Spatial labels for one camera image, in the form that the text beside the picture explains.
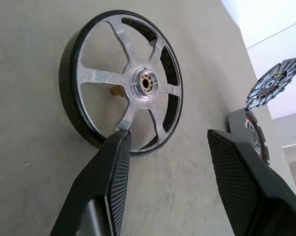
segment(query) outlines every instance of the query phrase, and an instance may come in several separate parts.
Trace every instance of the wheel hub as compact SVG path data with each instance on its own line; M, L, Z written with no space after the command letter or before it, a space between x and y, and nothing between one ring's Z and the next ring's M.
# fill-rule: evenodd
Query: wheel hub
M250 136L252 138L252 141L254 143L254 148L258 153L260 153L261 143L260 143L260 139L259 139L257 130L255 129L254 125L249 120L247 120L247 127L250 132Z
M147 100L153 97L158 89L156 74L146 68L138 69L133 75L132 89L140 99Z
M263 85L263 87L261 88L259 96L260 97L267 96L270 92L272 92L279 85L282 84L282 82L285 80L286 76L287 76L287 71L286 70L278 72L275 75L273 75L271 77L271 79L266 81L265 85Z

